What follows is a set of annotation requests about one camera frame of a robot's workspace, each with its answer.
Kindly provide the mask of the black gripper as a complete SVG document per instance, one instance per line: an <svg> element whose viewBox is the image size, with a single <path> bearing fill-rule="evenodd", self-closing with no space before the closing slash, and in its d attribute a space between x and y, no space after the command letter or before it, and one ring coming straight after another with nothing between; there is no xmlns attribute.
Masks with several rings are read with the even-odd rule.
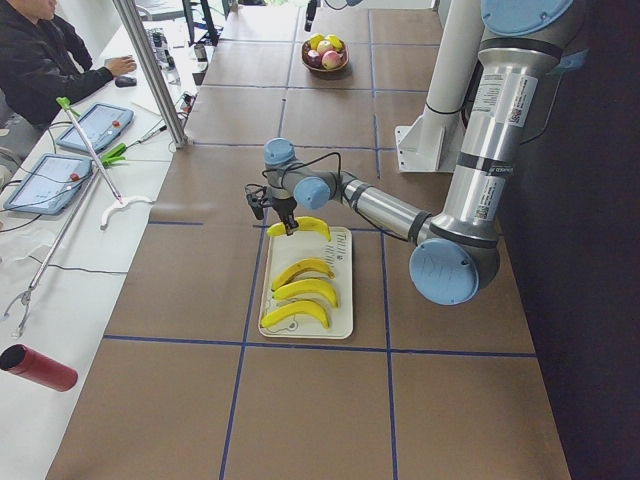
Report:
<svg viewBox="0 0 640 480"><path fill-rule="evenodd" d="M291 236L299 228L299 223L295 218L297 202L293 195L286 189L270 187L269 198L272 208L276 211L279 219L283 222L285 234Z"/></svg>

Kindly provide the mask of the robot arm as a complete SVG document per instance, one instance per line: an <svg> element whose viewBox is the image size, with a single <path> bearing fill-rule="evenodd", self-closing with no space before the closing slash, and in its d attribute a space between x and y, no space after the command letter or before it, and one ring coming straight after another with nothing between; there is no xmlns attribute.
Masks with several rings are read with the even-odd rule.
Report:
<svg viewBox="0 0 640 480"><path fill-rule="evenodd" d="M325 1L325 0L308 0L304 13L304 31L310 32L316 17L317 10L321 7L327 7L334 11L341 11L348 7L355 7L361 3L361 0L343 0L343 1Z"/></svg>
<svg viewBox="0 0 640 480"><path fill-rule="evenodd" d="M265 185L246 193L254 215L273 209L292 234L301 227L297 207L340 202L414 245L410 277L423 297L469 301L499 270L495 216L538 84L583 63L586 16L582 1L450 4L424 110L396 130L401 171L451 174L438 214L350 173L316 172L276 138L264 147Z"/></svg>

